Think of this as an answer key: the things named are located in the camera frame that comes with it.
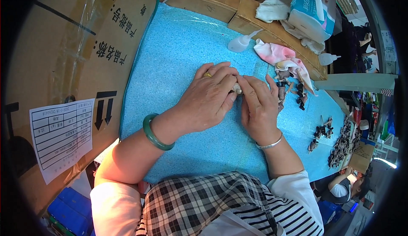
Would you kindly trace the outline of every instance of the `green jade bangle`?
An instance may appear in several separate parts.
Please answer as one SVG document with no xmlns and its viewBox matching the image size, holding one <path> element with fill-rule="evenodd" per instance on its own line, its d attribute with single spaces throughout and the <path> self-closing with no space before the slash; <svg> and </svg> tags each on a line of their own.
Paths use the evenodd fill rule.
<svg viewBox="0 0 408 236">
<path fill-rule="evenodd" d="M 144 120 L 143 120 L 143 131 L 144 134 L 146 134 L 147 139 L 158 149 L 161 149 L 163 151 L 168 151 L 170 149 L 172 149 L 174 147 L 174 144 L 170 144 L 170 145 L 166 145 L 162 142 L 160 142 L 156 136 L 154 136 L 152 130 L 150 129 L 150 121 L 153 120 L 153 118 L 155 118 L 158 114 L 154 113 L 154 114 L 149 114 L 147 115 Z"/>
</svg>

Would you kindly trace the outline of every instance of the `pile of small parts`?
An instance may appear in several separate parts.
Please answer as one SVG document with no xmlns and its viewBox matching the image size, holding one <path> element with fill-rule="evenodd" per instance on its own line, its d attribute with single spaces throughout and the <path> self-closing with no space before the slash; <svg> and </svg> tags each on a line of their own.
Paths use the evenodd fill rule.
<svg viewBox="0 0 408 236">
<path fill-rule="evenodd" d="M 322 126 L 316 126 L 316 132 L 314 133 L 314 139 L 312 140 L 312 142 L 310 143 L 309 147 L 307 148 L 310 152 L 313 151 L 313 149 L 317 148 L 318 146 L 318 139 L 320 139 L 320 137 L 322 135 L 326 136 L 326 138 L 330 138 L 331 134 L 333 133 L 333 127 L 331 127 L 331 124 L 333 122 L 333 118 L 329 117 L 329 119 L 327 120 L 326 123 L 323 123 L 323 117 L 320 116 L 320 118 L 322 119 Z"/>
<path fill-rule="evenodd" d="M 344 126 L 340 129 L 340 137 L 334 145 L 334 150 L 330 152 L 329 168 L 338 167 L 340 162 L 344 160 L 350 150 L 350 131 L 351 123 L 349 119 L 344 117 Z"/>
<path fill-rule="evenodd" d="M 360 145 L 360 138 L 361 138 L 361 133 L 356 132 L 356 137 L 354 138 L 352 142 L 351 153 L 354 153 L 357 150 L 358 146 Z"/>
<path fill-rule="evenodd" d="M 285 102 L 286 95 L 290 92 L 293 87 L 294 82 L 289 82 L 288 77 L 293 77 L 293 74 L 286 71 L 276 71 L 275 79 L 278 79 L 276 85 L 278 86 L 278 113 L 281 112 L 284 108 L 283 103 Z"/>
</svg>

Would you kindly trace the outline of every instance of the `white sleeve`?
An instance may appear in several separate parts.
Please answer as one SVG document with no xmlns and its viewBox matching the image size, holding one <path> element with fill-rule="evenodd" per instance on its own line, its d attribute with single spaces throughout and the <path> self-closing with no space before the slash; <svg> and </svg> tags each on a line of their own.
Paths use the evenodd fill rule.
<svg viewBox="0 0 408 236">
<path fill-rule="evenodd" d="M 92 189 L 91 203 L 96 235 L 135 235 L 142 204 L 134 188 L 115 182 L 102 183 Z"/>
<path fill-rule="evenodd" d="M 299 202 L 316 223 L 323 228 L 322 215 L 310 187 L 309 176 L 305 170 L 291 175 L 280 176 L 268 182 L 266 186 L 275 196 Z"/>
<path fill-rule="evenodd" d="M 343 197 L 348 194 L 347 189 L 343 185 L 335 184 L 334 187 L 330 190 L 330 193 L 334 197 Z"/>
</svg>

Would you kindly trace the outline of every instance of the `cardboard box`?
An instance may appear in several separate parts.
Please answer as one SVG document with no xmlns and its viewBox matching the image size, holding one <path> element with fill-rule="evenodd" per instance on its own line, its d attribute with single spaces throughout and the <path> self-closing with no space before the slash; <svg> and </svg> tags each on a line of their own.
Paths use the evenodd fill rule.
<svg viewBox="0 0 408 236">
<path fill-rule="evenodd" d="M 351 166 L 356 171 L 364 174 L 370 165 L 374 148 L 373 145 L 366 145 L 364 142 L 360 141 L 356 151 L 351 155 L 348 166 Z"/>
<path fill-rule="evenodd" d="M 27 15 L 11 59 L 6 116 L 13 165 L 35 213 L 43 213 L 118 138 L 126 84 L 155 4 L 37 0 Z M 46 185 L 33 149 L 29 110 L 90 98 L 96 99 L 93 149 Z M 103 117 L 97 114 L 98 105 Z"/>
</svg>

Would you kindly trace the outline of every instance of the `blue plastic crate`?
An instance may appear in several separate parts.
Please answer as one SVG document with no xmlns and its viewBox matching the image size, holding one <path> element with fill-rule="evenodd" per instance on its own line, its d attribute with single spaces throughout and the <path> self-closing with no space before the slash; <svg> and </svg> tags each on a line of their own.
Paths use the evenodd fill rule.
<svg viewBox="0 0 408 236">
<path fill-rule="evenodd" d="M 72 188 L 65 188 L 58 198 L 92 223 L 91 200 Z"/>
<path fill-rule="evenodd" d="M 324 225 L 330 223 L 334 219 L 336 214 L 342 211 L 340 205 L 331 203 L 329 201 L 319 201 L 317 205 L 319 206 L 320 214 L 322 215 Z"/>
<path fill-rule="evenodd" d="M 88 235 L 93 228 L 92 223 L 59 198 L 56 198 L 47 210 L 59 223 L 77 236 Z"/>
</svg>

